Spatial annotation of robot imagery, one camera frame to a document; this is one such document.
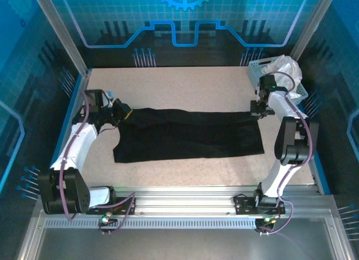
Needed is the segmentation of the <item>aluminium frame post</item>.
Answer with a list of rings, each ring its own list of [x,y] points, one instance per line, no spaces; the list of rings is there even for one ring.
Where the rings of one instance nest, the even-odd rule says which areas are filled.
[[[309,18],[308,23],[304,27],[300,37],[298,38],[296,44],[294,45],[290,56],[292,59],[298,61],[307,47],[310,39],[312,38],[314,32],[317,30],[319,24],[321,23],[324,15],[326,14],[329,6],[333,0],[319,0],[316,4],[312,14]]]
[[[72,60],[72,63],[78,70],[79,74],[83,78],[88,76],[88,68],[77,49],[74,41],[71,38],[70,33],[68,32],[64,22],[62,21],[55,5],[52,0],[36,0],[45,14],[47,20],[51,24],[54,32],[58,36],[60,42],[62,43],[65,51]]]

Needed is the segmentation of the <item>crumpled white cloth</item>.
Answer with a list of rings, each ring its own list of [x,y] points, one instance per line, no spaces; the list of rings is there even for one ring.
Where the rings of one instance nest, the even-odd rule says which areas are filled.
[[[296,93],[296,90],[302,80],[302,71],[298,63],[290,56],[279,56],[275,61],[262,68],[261,72],[264,75],[274,72],[277,85],[285,87],[289,91],[289,97],[291,99],[300,96]]]

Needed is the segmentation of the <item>small LED controller board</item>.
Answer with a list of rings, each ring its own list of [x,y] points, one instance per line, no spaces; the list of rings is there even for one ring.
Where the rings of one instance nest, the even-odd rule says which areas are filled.
[[[255,219],[255,231],[258,233],[271,233],[277,221],[275,217],[266,217],[262,219]]]
[[[106,213],[102,216],[102,218],[99,220],[99,226],[101,228],[103,227],[115,227],[118,224],[118,220],[113,217],[111,213]]]

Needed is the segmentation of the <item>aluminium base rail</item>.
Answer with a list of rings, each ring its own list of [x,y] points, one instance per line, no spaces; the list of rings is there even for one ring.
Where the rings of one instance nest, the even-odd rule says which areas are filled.
[[[234,217],[233,197],[253,196],[255,186],[115,187],[116,195],[136,194],[137,217]],[[284,199],[292,201],[294,216],[325,206],[325,196],[314,185],[289,185]]]

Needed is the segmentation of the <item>grey perforated plastic basket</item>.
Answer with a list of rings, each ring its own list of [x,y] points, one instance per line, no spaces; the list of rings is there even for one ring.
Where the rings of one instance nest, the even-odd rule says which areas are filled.
[[[262,58],[250,61],[248,63],[247,76],[254,88],[255,93],[259,83],[259,79],[261,76],[263,76],[261,69],[266,67],[269,63],[275,61],[277,58],[278,57]],[[309,96],[301,83],[298,85],[296,93],[300,95],[298,98],[292,99],[293,103],[296,105],[300,104]]]

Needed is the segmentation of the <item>black floral print t-shirt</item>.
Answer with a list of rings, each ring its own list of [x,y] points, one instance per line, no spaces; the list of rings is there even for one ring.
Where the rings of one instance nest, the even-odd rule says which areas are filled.
[[[135,109],[118,126],[115,163],[261,155],[257,118],[249,112]]]

